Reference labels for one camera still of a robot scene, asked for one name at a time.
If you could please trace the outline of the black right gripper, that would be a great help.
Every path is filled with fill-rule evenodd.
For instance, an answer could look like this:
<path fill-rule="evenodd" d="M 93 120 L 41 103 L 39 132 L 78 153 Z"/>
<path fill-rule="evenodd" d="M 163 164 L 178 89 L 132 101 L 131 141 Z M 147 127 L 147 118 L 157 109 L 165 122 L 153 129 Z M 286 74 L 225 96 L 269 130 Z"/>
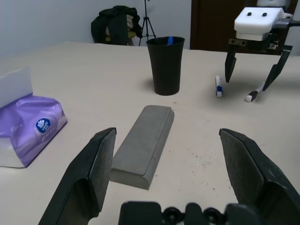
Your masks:
<path fill-rule="evenodd" d="M 277 64 L 274 64 L 271 71 L 263 86 L 263 91 L 267 90 L 268 87 L 275 81 L 275 79 L 282 72 L 285 63 L 293 49 L 292 45 L 285 45 L 282 35 L 276 33 L 270 33 L 262 41 L 246 40 L 246 39 L 229 39 L 229 45 L 244 47 L 260 52 L 282 52 L 280 59 Z M 236 63 L 236 52 L 228 52 L 225 60 L 225 81 L 229 83 L 235 63 Z"/>

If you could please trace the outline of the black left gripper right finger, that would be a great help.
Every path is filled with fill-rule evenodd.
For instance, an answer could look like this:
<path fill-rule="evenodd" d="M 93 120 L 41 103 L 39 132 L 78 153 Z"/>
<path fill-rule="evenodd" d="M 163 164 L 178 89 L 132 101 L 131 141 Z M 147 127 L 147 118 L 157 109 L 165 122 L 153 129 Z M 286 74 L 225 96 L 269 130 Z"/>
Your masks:
<path fill-rule="evenodd" d="M 219 136 L 238 202 L 255 206 L 268 225 L 298 225 L 300 195 L 281 169 L 244 134 L 222 128 Z"/>

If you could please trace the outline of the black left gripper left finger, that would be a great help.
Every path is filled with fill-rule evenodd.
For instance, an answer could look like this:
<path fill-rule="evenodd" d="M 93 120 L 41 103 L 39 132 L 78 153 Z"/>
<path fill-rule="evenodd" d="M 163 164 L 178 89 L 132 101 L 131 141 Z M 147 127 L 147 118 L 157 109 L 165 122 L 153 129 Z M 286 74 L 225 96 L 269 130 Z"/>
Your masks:
<path fill-rule="evenodd" d="M 96 133 L 67 167 L 39 224 L 86 225 L 99 216 L 113 161 L 116 128 Z"/>

